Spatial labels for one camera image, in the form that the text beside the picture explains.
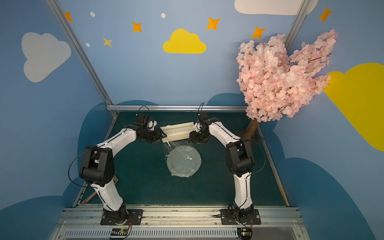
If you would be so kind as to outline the cream plastic wrap dispenser box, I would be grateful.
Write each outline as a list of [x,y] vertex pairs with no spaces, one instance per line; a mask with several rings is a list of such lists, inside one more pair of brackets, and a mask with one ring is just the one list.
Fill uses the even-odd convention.
[[184,124],[168,125],[160,127],[160,129],[165,135],[167,135],[162,139],[162,142],[168,143],[189,139],[191,132],[198,131],[198,124],[195,122],[189,122]]

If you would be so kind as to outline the clear plastic wrap sheet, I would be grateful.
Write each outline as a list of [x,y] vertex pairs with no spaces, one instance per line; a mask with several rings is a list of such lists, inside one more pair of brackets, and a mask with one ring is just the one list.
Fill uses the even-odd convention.
[[188,141],[163,143],[166,165],[173,177],[190,178],[200,169],[202,157]]

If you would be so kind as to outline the grey round plate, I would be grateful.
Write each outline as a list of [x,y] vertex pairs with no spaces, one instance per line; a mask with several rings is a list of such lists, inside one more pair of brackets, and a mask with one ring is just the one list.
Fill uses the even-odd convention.
[[167,156],[167,167],[174,177],[190,178],[201,167],[200,153],[192,146],[178,146]]

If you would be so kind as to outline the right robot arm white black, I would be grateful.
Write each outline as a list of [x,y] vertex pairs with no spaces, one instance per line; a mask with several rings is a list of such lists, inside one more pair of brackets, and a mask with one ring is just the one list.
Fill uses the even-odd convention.
[[251,175],[255,165],[252,139],[233,134],[218,118],[210,118],[206,112],[198,113],[194,128],[189,133],[192,143],[204,144],[213,136],[226,148],[227,167],[235,183],[234,206],[228,216],[239,222],[245,221],[254,213],[251,197]]

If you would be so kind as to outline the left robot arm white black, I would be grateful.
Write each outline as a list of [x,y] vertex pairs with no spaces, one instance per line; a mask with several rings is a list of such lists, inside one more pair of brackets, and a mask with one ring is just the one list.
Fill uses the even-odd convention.
[[124,199],[114,183],[114,157],[136,140],[155,143],[166,138],[166,133],[157,127],[157,121],[145,114],[137,114],[132,125],[122,128],[117,134],[97,145],[88,145],[82,157],[79,177],[94,189],[103,204],[101,225],[128,225],[130,216]]

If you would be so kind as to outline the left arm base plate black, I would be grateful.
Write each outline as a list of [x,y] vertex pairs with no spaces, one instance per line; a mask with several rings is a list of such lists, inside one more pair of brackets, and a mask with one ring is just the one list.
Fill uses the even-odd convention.
[[143,210],[122,210],[117,212],[111,212],[103,210],[102,219],[100,225],[102,226],[138,226],[141,224],[143,217]]

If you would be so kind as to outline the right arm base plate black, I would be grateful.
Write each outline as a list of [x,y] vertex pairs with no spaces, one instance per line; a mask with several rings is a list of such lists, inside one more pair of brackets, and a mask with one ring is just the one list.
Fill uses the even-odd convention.
[[242,214],[232,209],[221,209],[218,217],[222,225],[261,225],[262,220],[257,209]]

